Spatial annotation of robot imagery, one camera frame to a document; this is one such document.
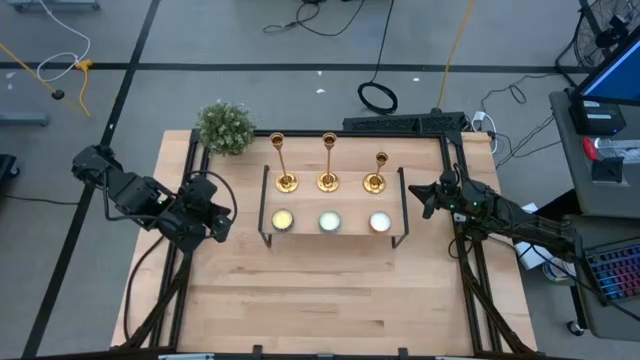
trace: brass candle holder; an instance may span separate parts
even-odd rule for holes
[[[333,192],[340,186],[338,176],[331,172],[331,149],[336,144],[337,136],[334,133],[326,133],[322,136],[324,147],[327,148],[327,172],[318,176],[318,188],[324,192]]]
[[[371,194],[380,194],[387,187],[387,181],[380,175],[380,168],[389,160],[389,156],[385,152],[379,152],[376,155],[376,164],[378,170],[364,177],[362,185],[364,189]]]
[[[276,179],[276,188],[283,193],[290,193],[298,188],[298,178],[292,173],[287,173],[284,167],[284,160],[282,159],[282,145],[284,144],[284,135],[282,133],[273,133],[271,137],[271,144],[276,150],[278,150],[278,156],[280,157],[280,165],[282,165],[282,175]]]

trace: green plant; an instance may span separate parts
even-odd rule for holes
[[[253,142],[256,128],[243,105],[218,101],[198,113],[200,141],[216,155],[240,155]]]

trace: wooden table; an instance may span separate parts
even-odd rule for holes
[[[189,136],[190,131],[164,134],[154,177],[174,191],[182,179]],[[465,133],[463,139],[471,176],[499,190],[488,137]],[[407,185],[432,183],[443,169],[435,139],[340,137],[332,150],[332,171],[372,171],[379,151],[389,154],[387,170],[404,167]],[[455,159],[453,147],[450,153]],[[320,138],[287,137],[283,154],[292,172],[319,173],[325,167]],[[260,344],[265,353],[397,354],[399,347],[412,355],[473,353],[458,263],[447,254],[453,239],[447,211],[436,211],[426,221],[422,204],[407,192],[410,234],[396,250],[386,237],[286,234],[274,238],[269,249],[257,231],[265,164],[279,169],[266,137],[256,138],[242,156],[211,159],[210,169],[233,187],[239,215],[226,243],[206,241],[195,252],[179,351],[250,353]],[[218,185],[214,201],[231,207]],[[132,265],[157,238],[157,232],[140,232]],[[131,330],[157,300],[166,248],[167,242],[137,274]],[[535,349],[513,251],[489,241],[484,249],[496,307]],[[476,308],[485,325],[482,308]],[[485,328],[483,347],[490,349]],[[123,340],[121,310],[113,344]]]

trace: fan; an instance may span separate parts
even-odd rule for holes
[[[556,70],[571,83],[577,84],[560,65],[560,59],[573,47],[578,67],[590,72],[597,67],[638,25],[640,0],[579,0],[580,19],[573,38],[556,58]]]

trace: gray floor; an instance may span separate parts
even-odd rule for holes
[[[111,0],[103,1],[97,13],[69,9],[56,14],[91,37],[94,61],[128,62],[149,3]],[[302,29],[262,34],[268,24],[291,21],[298,3],[163,0],[142,62],[375,63],[388,1],[367,1],[340,37],[322,38]],[[356,5],[329,0],[313,26],[337,29]],[[383,62],[444,64],[465,5],[464,0],[397,1]],[[569,0],[479,0],[454,63],[549,66],[571,37],[577,8],[577,1]],[[11,36],[1,40],[25,61],[83,50],[82,39],[40,11],[18,14],[1,4],[0,24],[11,29]],[[8,60],[0,54],[0,61]],[[9,79],[9,73],[15,74]],[[522,75],[453,73],[442,107],[473,116],[487,91]],[[51,100],[26,72],[0,71],[3,111],[46,111],[52,118],[46,128],[0,127],[0,153],[17,155],[22,168],[21,177],[8,190],[23,196],[79,199],[82,187],[69,171],[71,159],[99,141],[123,76],[124,71],[91,72],[86,103],[93,116],[85,119]],[[260,128],[340,129],[344,117],[370,114],[356,94],[357,85],[370,77],[368,72],[330,71],[138,71],[112,146],[128,170],[150,174],[162,132],[193,127],[198,109],[217,99],[247,104]],[[402,114],[429,111],[437,100],[441,78],[441,73],[390,72],[381,73],[378,80],[397,93]],[[75,99],[81,84],[81,74],[72,72],[55,86]],[[517,141],[550,115],[548,93],[565,86],[559,76],[527,80],[521,86],[527,104],[519,105],[508,93],[501,93],[487,101],[487,108],[498,131]],[[557,139],[557,130],[550,126],[526,149]],[[499,151],[496,161],[505,155],[506,151]],[[514,159],[498,174],[504,195],[520,204],[543,205],[571,187],[559,146]],[[21,354],[73,211],[72,207],[17,201],[1,204],[0,358]],[[107,224],[100,203],[92,202],[40,355],[108,348],[137,231],[132,224]],[[635,343],[568,334],[563,323],[575,316],[568,289],[551,285],[539,271],[523,273],[523,279],[542,351],[585,359],[629,359],[640,351]]]

